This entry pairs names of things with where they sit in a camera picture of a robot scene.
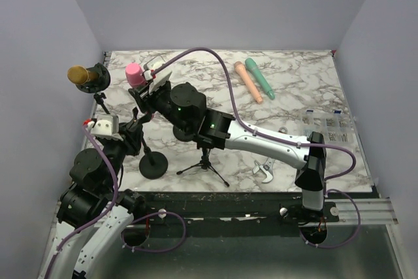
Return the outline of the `pink microphone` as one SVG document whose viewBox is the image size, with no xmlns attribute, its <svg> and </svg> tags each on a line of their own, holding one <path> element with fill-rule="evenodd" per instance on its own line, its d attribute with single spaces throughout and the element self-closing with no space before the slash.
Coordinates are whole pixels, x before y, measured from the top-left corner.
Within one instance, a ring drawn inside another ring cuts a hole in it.
<svg viewBox="0 0 418 279">
<path fill-rule="evenodd" d="M 137 88 L 146 84 L 142 67 L 138 63 L 128 64 L 125 68 L 125 76 L 128 84 L 132 88 Z"/>
</svg>

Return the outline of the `black round-base pink-mic stand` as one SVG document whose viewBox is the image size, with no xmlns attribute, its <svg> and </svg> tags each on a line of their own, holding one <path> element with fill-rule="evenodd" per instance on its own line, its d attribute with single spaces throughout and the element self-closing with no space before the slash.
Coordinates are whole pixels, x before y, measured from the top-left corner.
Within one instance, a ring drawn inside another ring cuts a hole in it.
<svg viewBox="0 0 418 279">
<path fill-rule="evenodd" d="M 138 118 L 139 110 L 135 107 L 132 110 L 134 123 L 143 128 L 144 123 L 148 123 L 152 120 L 153 114 L 146 112 L 141 118 Z M 151 148 L 146 144 L 144 139 L 144 132 L 140 132 L 140 142 L 144 151 L 144 156 L 139 163 L 139 171 L 141 175 L 149 180 L 156 180 L 161 178 L 168 169 L 168 160 L 164 154 L 160 152 L 153 152 Z"/>
</svg>

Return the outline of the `black round-base clip stand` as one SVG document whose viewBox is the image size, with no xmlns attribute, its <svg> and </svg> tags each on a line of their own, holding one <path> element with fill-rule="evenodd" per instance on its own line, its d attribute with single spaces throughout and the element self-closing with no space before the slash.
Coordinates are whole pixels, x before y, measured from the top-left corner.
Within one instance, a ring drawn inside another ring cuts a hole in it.
<svg viewBox="0 0 418 279">
<path fill-rule="evenodd" d="M 174 137 L 181 141 L 181 142 L 191 142 L 193 141 L 194 138 L 194 134 L 187 134 L 184 131 L 182 131 L 181 129 L 179 129 L 178 127 L 176 127 L 175 125 L 172 128 L 172 132 Z"/>
</svg>

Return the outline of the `black tripod shock-mount stand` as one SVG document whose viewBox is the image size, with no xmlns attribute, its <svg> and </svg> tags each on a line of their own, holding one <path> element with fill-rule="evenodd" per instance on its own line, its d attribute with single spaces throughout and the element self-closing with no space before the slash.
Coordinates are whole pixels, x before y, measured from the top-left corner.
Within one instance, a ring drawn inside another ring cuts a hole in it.
<svg viewBox="0 0 418 279">
<path fill-rule="evenodd" d="M 198 162 L 198 163 L 196 163 L 196 164 L 194 164 L 194 165 L 192 165 L 192 166 L 190 166 L 190 167 L 188 167 L 188 168 L 185 168 L 185 169 L 183 169 L 183 170 L 180 170 L 180 171 L 177 171 L 176 172 L 176 174 L 177 175 L 181 175 L 181 174 L 183 174 L 184 172 L 186 172 L 186 171 L 188 171 L 188 170 L 190 170 L 190 169 L 192 169 L 192 168 L 195 168 L 195 167 L 198 167 L 198 168 L 201 168 L 201 169 L 203 169 L 203 170 L 211 170 L 212 172 L 214 172 L 216 175 L 218 175 L 219 176 L 219 178 L 221 179 L 221 181 L 224 183 L 224 185 L 227 187 L 227 188 L 229 188 L 230 187 L 230 184 L 222 177 L 222 175 L 220 175 L 216 170 L 215 170 L 215 168 L 212 166 L 212 163 L 210 162 L 210 160 L 209 160 L 209 157 L 210 157 L 210 151 L 211 151 L 211 149 L 208 149 L 208 148 L 202 148 L 202 156 L 201 156 L 201 159 L 200 159 L 200 161 Z"/>
</svg>

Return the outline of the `beige microphone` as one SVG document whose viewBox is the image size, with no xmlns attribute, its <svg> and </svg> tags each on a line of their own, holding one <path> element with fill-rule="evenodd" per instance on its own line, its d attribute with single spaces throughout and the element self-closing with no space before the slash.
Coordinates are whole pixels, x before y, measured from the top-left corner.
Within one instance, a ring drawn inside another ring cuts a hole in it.
<svg viewBox="0 0 418 279">
<path fill-rule="evenodd" d="M 253 83 L 252 79 L 250 78 L 245 65 L 241 61 L 237 61 L 234 63 L 234 70 L 243 80 L 244 84 L 246 85 L 248 91 L 251 93 L 251 96 L 255 99 L 256 103 L 261 104 L 263 102 L 263 98 L 255 84 Z"/>
</svg>

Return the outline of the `mint green microphone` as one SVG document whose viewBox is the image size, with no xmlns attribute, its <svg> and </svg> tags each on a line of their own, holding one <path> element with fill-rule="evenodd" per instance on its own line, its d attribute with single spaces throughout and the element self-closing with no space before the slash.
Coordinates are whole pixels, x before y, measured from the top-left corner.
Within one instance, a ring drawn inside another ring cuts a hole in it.
<svg viewBox="0 0 418 279">
<path fill-rule="evenodd" d="M 268 98 L 274 100 L 274 91 L 271 88 L 270 84 L 267 82 L 259 67 L 257 66 L 256 62 L 249 57 L 245 60 L 245 66 L 247 70 L 253 75 L 254 79 L 256 79 L 256 81 L 259 83 L 260 87 L 266 93 Z"/>
</svg>

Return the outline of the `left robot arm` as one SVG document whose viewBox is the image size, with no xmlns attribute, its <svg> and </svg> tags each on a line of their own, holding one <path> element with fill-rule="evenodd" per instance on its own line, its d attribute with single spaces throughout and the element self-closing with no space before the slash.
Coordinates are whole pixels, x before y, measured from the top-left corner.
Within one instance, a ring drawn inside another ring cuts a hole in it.
<svg viewBox="0 0 418 279">
<path fill-rule="evenodd" d="M 72 185 L 60 197 L 56 233 L 40 278 L 90 278 L 121 232 L 144 218 L 144 198 L 118 190 L 125 157 L 141 149 L 142 124 L 102 115 L 85 122 L 83 130 L 93 147 L 74 159 Z"/>
</svg>

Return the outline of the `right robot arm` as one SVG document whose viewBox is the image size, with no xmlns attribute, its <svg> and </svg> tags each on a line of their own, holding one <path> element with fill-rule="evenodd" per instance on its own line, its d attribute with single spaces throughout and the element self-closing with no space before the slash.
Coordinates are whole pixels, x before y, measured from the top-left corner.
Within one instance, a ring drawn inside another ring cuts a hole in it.
<svg viewBox="0 0 418 279">
<path fill-rule="evenodd" d="M 182 142 L 198 148 L 247 151 L 284 162 L 296 169 L 295 184 L 302 190 L 300 213 L 313 222 L 324 214 L 324 175 L 327 152 L 321 133 L 287 135 L 258 128 L 206 106 L 206 96 L 189 83 L 164 83 L 155 91 L 150 84 L 130 88 L 129 94 L 145 114 L 160 113 Z"/>
</svg>

